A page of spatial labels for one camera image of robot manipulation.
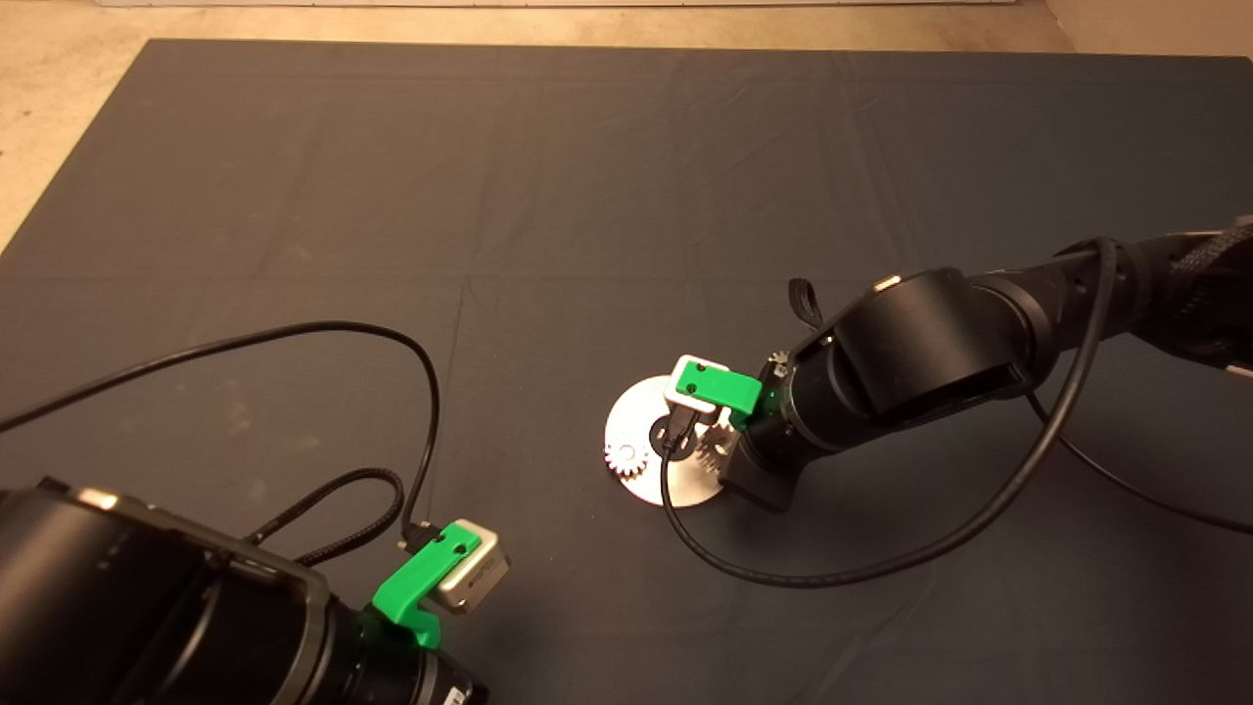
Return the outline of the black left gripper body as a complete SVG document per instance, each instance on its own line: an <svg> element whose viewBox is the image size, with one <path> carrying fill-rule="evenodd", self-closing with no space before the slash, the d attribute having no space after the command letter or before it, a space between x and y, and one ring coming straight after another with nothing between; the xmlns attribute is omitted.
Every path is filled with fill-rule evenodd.
<svg viewBox="0 0 1253 705"><path fill-rule="evenodd" d="M333 606L330 704L487 704L487 684L372 609Z"/></svg>

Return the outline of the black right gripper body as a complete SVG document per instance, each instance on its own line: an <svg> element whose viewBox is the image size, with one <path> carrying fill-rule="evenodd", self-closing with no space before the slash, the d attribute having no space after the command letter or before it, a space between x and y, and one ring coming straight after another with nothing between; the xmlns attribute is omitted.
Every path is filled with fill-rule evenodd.
<svg viewBox="0 0 1253 705"><path fill-rule="evenodd" d="M803 470L837 452L829 425L840 398L822 358L774 352L758 379L764 389L720 465L719 481L761 508L783 512Z"/></svg>

